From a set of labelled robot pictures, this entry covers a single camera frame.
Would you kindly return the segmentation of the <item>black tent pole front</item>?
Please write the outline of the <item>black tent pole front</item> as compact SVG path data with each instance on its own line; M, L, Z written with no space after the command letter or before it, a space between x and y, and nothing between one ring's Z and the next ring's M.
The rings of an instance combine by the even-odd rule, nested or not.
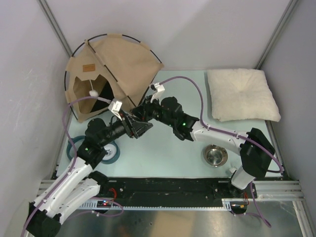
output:
M121 88L121 86L119 85L119 82L117 80L117 78L115 77L115 75L112 73L112 71L110 70L110 68L106 65L105 61L99 56L99 54L97 53L97 51L91 46L91 44L89 43L89 40L85 39L84 43L87 45L87 47L89 47L89 49L92 51L92 53L94 54L94 56L97 58L97 60L100 62L100 64L102 64L106 70L111 74L111 76L113 77L113 79L116 81L118 87L121 89L121 91L123 92L124 96L127 97L129 99L129 101L133 104L133 106L135 107L136 104L133 102L133 100L129 97L129 95L127 95L125 93L125 91Z

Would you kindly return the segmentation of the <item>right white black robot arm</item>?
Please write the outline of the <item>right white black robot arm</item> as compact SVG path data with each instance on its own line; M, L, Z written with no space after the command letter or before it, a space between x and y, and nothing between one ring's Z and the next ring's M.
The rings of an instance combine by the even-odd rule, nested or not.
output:
M266 176L275 154L261 130L252 128L249 132L235 132L210 128L200 119L184 113L175 97L166 97L162 101L147 98L132 110L132 114L142 121L155 119L172 127L180 140L208 142L239 155L241 167L234 172L228 185L228 192L234 198L245 194L250 182Z

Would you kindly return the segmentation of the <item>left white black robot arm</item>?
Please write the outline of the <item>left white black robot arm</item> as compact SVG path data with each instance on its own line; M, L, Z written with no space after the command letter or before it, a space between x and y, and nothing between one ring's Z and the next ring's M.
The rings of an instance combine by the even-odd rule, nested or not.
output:
M153 124L125 114L106 125L100 118L92 119L85 131L85 138L69 166L53 184L29 205L29 215L21 236L26 232L35 237L54 237L68 217L82 204L95 196L109 193L108 178L95 171L106 155L105 146L123 135L139 138Z

